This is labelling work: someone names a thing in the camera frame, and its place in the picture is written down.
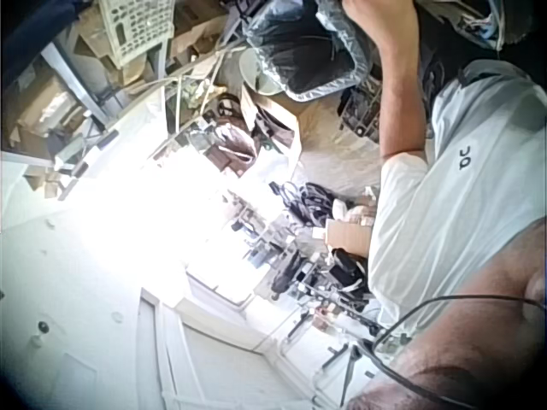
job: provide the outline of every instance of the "black cable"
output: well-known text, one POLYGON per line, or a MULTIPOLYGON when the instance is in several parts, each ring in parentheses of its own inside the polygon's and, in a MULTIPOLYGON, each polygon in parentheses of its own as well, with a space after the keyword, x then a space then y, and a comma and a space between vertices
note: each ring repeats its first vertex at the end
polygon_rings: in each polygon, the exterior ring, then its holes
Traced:
POLYGON ((445 397, 442 395, 437 395, 436 393, 430 391, 429 389, 424 389, 423 387, 420 387, 412 383, 406 377, 402 376, 401 374, 392 370, 390 367, 386 366, 374 352, 374 350, 377 348, 377 346, 380 343, 384 342, 384 340, 386 340, 386 338, 388 338, 388 336, 390 336, 390 334, 392 334, 396 328, 398 328, 405 320, 407 320, 414 313, 418 312, 425 306, 435 302, 455 301, 455 300, 499 300, 499 301, 509 301, 509 302, 522 302, 527 305, 532 305, 532 306, 535 306, 536 308, 540 308, 543 311, 547 309, 547 307, 542 303, 535 302, 531 299, 514 297, 514 296, 501 296, 501 295, 440 296, 440 297, 436 297, 428 301, 425 301, 421 303, 420 305, 418 305, 417 307, 415 307, 414 309, 410 310, 410 312, 408 312, 400 320, 398 320, 397 323, 395 323, 395 325, 393 325, 386 333, 384 333, 382 336, 376 339, 376 341, 372 344, 370 348, 365 346, 362 341, 360 341, 358 344, 359 344, 359 347, 364 351, 365 355, 373 362, 373 364, 376 367, 378 367, 379 370, 381 370, 387 377, 401 384, 403 387, 407 388, 413 393, 417 395, 421 395, 422 397, 425 397, 428 400, 436 402, 438 404, 451 405, 451 406, 467 408, 467 409, 475 409, 477 408, 476 406, 472 406, 470 404, 463 403, 458 400, 450 399, 449 397, 445 397))

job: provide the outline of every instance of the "t-shirt logo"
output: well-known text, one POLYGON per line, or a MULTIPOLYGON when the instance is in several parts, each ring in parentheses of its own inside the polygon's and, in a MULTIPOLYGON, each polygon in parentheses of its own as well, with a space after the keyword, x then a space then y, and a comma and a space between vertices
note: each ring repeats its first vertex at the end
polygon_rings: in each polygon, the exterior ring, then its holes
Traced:
POLYGON ((465 149, 460 149, 460 171, 463 168, 466 168, 471 164, 471 147, 468 145, 468 147, 465 149))

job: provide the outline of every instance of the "person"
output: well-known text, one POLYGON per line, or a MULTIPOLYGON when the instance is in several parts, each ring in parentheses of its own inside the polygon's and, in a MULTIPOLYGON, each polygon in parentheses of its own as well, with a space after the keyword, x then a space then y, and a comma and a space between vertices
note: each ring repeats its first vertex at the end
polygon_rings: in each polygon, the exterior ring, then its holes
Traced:
MULTIPOLYGON (((343 0, 375 42, 383 90, 378 215, 369 288, 379 322, 397 323, 447 295, 513 296, 544 306, 547 96, 505 61, 472 61, 436 96, 434 158, 418 77, 419 27, 412 0, 343 0)), ((440 395, 483 402, 518 381, 544 344, 527 310, 432 304, 398 329, 412 342, 391 363, 440 395), (524 328, 533 329, 523 336, 524 328)), ((350 409, 443 405, 380 374, 350 409)))

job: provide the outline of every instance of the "white crate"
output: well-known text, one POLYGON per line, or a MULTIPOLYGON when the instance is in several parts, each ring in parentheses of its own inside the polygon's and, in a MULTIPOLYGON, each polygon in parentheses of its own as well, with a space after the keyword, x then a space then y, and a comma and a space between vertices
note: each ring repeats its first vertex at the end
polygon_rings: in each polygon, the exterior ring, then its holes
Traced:
POLYGON ((174 35, 174 3, 174 0, 100 0, 118 68, 174 35))

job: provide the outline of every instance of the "tangled wires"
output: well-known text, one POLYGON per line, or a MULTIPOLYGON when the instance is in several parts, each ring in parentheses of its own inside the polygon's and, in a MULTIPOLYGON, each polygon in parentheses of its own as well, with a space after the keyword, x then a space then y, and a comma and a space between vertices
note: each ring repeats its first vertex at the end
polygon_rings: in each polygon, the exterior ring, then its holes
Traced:
POLYGON ((324 228, 326 220, 332 219, 332 204, 336 198, 322 186, 310 182, 300 187, 292 182, 281 186, 272 182, 269 186, 304 226, 324 228))

